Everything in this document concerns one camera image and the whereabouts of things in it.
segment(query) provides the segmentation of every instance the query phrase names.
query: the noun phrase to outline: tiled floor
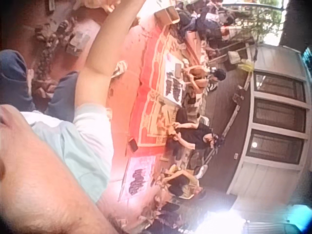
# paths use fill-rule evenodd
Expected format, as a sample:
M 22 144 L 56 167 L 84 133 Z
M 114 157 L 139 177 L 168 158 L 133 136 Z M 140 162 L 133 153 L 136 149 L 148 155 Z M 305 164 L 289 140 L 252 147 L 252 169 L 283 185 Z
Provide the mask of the tiled floor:
M 57 22 L 63 21 L 70 15 L 71 7 L 72 4 L 69 0 L 56 1 L 56 10 L 50 17 Z M 63 48 L 57 49 L 50 74 L 56 80 L 72 70 L 82 68 L 101 22 L 106 18 L 106 13 L 102 9 L 81 8 L 74 15 L 78 18 L 77 30 L 88 32 L 91 39 L 78 58 L 65 53 Z M 2 40 L 1 49 L 18 50 L 25 57 L 28 68 L 33 68 L 42 50 L 42 45 L 36 42 L 34 38 L 34 27 L 48 21 L 44 1 L 24 1 L 13 6 L 11 12 L 8 12 L 4 18 L 2 29 L 8 30 L 2 34 L 2 37 L 5 35 L 5 38 Z M 151 36 L 151 31 L 156 23 L 154 16 L 151 16 L 143 19 L 140 26 L 129 31 L 120 58 L 120 60 L 128 62 L 128 70 L 111 83 L 107 100 L 107 106 L 113 110 L 112 132 L 115 154 L 111 181 L 99 202 L 99 206 L 105 215 L 113 214 L 120 218 L 126 218 L 129 223 L 136 221 L 141 209 L 150 202 L 157 192 L 157 188 L 154 187 L 149 189 L 145 195 L 125 202 L 117 202 L 129 159 L 127 155 L 128 129 L 132 107 L 140 85 L 139 75 L 143 64 L 143 53 L 146 41 Z M 157 163 L 156 166 L 160 168 L 162 165 Z

